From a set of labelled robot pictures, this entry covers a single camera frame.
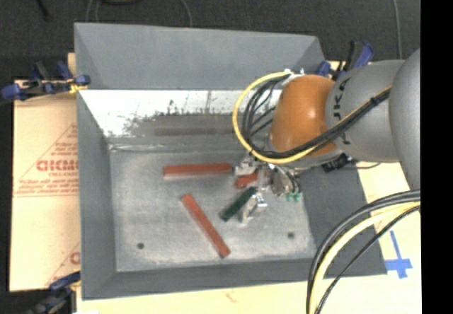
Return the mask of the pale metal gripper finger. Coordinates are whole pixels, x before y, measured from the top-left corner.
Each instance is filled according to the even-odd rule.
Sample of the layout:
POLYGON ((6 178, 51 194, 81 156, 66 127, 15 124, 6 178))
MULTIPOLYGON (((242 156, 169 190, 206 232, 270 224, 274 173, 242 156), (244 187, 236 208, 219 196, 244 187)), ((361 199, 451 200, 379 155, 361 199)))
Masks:
POLYGON ((241 222, 248 223, 255 217, 259 216, 268 207, 264 196, 260 193, 254 194, 245 203, 241 212, 241 222))

